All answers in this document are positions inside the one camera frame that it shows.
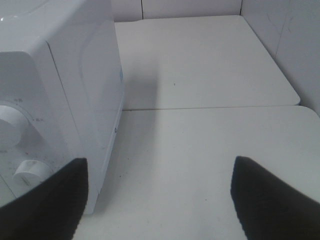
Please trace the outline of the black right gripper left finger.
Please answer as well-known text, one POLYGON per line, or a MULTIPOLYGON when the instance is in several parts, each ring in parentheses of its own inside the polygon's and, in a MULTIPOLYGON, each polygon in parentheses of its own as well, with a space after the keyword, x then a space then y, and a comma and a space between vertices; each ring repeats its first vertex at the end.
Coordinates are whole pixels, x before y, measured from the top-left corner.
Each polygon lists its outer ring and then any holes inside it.
POLYGON ((88 163, 75 158, 0 208, 2 240, 71 240, 89 194, 88 163))

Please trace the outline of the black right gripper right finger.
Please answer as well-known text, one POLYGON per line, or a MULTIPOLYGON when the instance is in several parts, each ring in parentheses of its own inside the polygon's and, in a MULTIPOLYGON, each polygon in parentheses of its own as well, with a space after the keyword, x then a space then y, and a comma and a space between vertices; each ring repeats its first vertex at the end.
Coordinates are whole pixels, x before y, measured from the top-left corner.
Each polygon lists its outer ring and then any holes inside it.
POLYGON ((248 240, 318 240, 320 204, 249 157, 237 156, 230 184, 248 240))

